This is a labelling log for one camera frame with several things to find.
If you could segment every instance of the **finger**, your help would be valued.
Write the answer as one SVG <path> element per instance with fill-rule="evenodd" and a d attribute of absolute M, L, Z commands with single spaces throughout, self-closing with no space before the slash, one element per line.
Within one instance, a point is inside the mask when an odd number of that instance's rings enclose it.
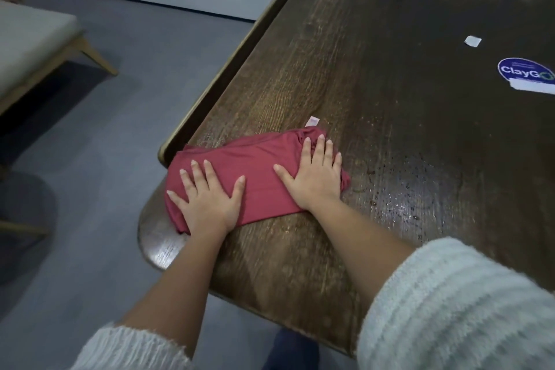
<path fill-rule="evenodd" d="M 232 200 L 241 205 L 243 200 L 243 192 L 245 191 L 245 176 L 241 176 L 233 186 Z"/>
<path fill-rule="evenodd" d="M 312 162 L 312 154 L 310 152 L 310 138 L 306 138 L 305 142 L 302 144 L 301 151 L 301 164 L 299 168 L 308 167 Z"/>
<path fill-rule="evenodd" d="M 203 171 L 200 169 L 199 163 L 195 160 L 191 160 L 191 169 L 193 170 L 193 179 L 195 180 L 197 192 L 200 193 L 201 190 L 208 190 L 208 183 L 206 183 L 206 179 L 204 178 Z"/>
<path fill-rule="evenodd" d="M 181 181 L 183 182 L 185 193 L 187 194 L 189 200 L 191 200 L 192 197 L 196 197 L 197 188 L 195 187 L 193 182 L 191 182 L 191 178 L 189 178 L 189 173 L 187 173 L 187 171 L 181 169 L 179 170 L 179 174 L 181 175 Z"/>
<path fill-rule="evenodd" d="M 343 163 L 343 155 L 341 155 L 341 152 L 338 152 L 337 155 L 335 156 L 334 166 L 332 167 L 332 169 L 336 171 L 338 174 L 341 173 L 342 163 Z"/>
<path fill-rule="evenodd" d="M 316 149 L 314 150 L 314 155 L 312 156 L 312 164 L 323 164 L 323 146 L 326 145 L 326 137 L 324 135 L 318 136 L 318 141 L 316 142 Z"/>
<path fill-rule="evenodd" d="M 284 167 L 278 164 L 274 164 L 274 171 L 276 172 L 277 176 L 283 182 L 289 193 L 291 193 L 291 184 L 293 183 L 293 177 L 289 174 Z"/>
<path fill-rule="evenodd" d="M 334 163 L 334 143 L 331 139 L 326 141 L 326 146 L 323 153 L 323 165 L 331 168 Z"/>
<path fill-rule="evenodd" d="M 170 200 L 179 208 L 182 213 L 185 213 L 185 209 L 187 208 L 188 203 L 181 199 L 177 193 L 167 190 L 166 193 L 168 194 Z"/>
<path fill-rule="evenodd" d="M 206 182 L 210 190 L 216 189 L 223 191 L 218 176 L 212 167 L 212 163 L 208 160 L 204 160 L 204 173 L 206 174 Z"/>

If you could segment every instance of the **gray floor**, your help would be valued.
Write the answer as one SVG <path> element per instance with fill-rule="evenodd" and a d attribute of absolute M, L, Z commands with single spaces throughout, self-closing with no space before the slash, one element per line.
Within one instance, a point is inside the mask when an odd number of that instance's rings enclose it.
<path fill-rule="evenodd" d="M 78 16 L 121 72 L 66 63 L 0 121 L 0 159 L 12 164 L 0 215 L 53 232 L 2 276 L 0 368 L 57 369 L 158 278 L 136 242 L 165 173 L 156 151 L 251 24 L 122 0 L 25 1 Z M 195 362 L 259 369 L 278 329 L 210 296 Z M 322 369 L 355 367 L 321 355 Z"/>

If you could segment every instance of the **blue jeans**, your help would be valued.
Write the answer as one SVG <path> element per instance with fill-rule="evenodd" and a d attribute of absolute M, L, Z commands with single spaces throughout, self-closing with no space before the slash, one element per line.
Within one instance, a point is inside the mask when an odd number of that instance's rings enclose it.
<path fill-rule="evenodd" d="M 318 370 L 320 350 L 312 339 L 281 329 L 262 370 Z"/>

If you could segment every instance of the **small white paper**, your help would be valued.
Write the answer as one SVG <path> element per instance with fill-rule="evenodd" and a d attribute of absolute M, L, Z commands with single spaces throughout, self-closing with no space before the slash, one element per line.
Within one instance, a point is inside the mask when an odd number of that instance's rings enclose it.
<path fill-rule="evenodd" d="M 305 127 L 307 126 L 316 126 L 320 119 L 318 117 L 310 116 L 309 121 L 306 122 Z"/>
<path fill-rule="evenodd" d="M 555 85 L 544 84 L 543 82 L 528 81 L 526 79 L 509 79 L 510 86 L 515 90 L 534 91 L 535 93 L 545 93 L 555 95 Z"/>
<path fill-rule="evenodd" d="M 471 47 L 478 47 L 478 44 L 480 44 L 480 41 L 482 41 L 481 38 L 475 37 L 473 35 L 469 35 L 468 37 L 466 37 L 465 43 Z"/>

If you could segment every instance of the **hand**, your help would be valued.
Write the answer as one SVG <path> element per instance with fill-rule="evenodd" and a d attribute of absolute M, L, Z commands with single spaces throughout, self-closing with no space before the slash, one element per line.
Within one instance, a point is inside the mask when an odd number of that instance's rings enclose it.
<path fill-rule="evenodd" d="M 237 224 L 245 190 L 245 176 L 237 179 L 230 198 L 222 189 L 208 160 L 204 160 L 206 178 L 196 161 L 191 161 L 191 168 L 194 184 L 187 171 L 179 170 L 189 202 L 185 202 L 171 190 L 168 190 L 168 196 L 182 212 L 191 236 L 221 237 L 220 241 L 223 241 Z"/>
<path fill-rule="evenodd" d="M 281 165 L 274 165 L 276 174 L 293 200 L 310 212 L 323 199 L 339 199 L 341 192 L 341 153 L 337 153 L 334 162 L 334 144 L 331 140 L 325 142 L 325 139 L 324 135 L 318 137 L 314 156 L 310 153 L 310 138 L 305 139 L 295 178 Z"/>

